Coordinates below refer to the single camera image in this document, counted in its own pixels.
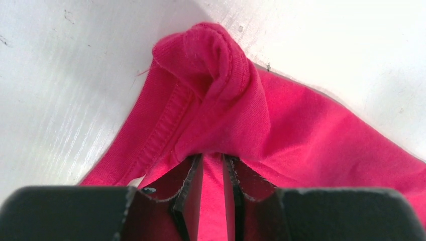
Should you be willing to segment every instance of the scratched surface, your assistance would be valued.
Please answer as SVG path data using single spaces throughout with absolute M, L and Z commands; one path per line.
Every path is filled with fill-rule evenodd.
M 0 0 L 0 202 L 77 183 L 130 112 L 154 43 L 200 21 L 426 159 L 426 1 L 320 2 Z

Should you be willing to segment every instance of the garment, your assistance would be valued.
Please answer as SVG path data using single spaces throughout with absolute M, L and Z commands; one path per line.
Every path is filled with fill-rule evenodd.
M 224 28 L 197 24 L 153 48 L 146 83 L 83 185 L 146 186 L 206 154 L 200 240 L 226 240 L 220 153 L 281 187 L 391 187 L 426 225 L 426 164 L 311 89 L 260 71 Z

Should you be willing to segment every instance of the crumpled cloth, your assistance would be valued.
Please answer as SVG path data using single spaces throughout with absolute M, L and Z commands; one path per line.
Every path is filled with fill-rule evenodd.
M 255 68 L 226 30 L 161 39 L 122 129 L 82 185 L 146 186 L 204 154 L 199 240 L 227 240 L 221 153 L 280 187 L 391 187 L 426 226 L 426 164 L 346 108 Z

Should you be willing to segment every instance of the fabric fold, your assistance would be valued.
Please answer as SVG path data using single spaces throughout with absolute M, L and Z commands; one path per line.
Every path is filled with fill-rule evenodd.
M 191 154 L 225 153 L 282 187 L 394 188 L 426 225 L 424 162 L 332 99 L 257 70 L 223 27 L 195 25 L 152 53 L 135 107 L 83 185 L 145 175 L 144 186 Z

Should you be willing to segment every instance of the folded fabric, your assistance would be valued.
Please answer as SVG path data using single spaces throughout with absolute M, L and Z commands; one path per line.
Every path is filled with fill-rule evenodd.
M 332 99 L 257 70 L 221 26 L 167 36 L 152 54 L 132 112 L 82 185 L 145 176 L 146 186 L 203 153 L 199 239 L 226 240 L 225 153 L 280 187 L 394 188 L 426 226 L 424 162 Z

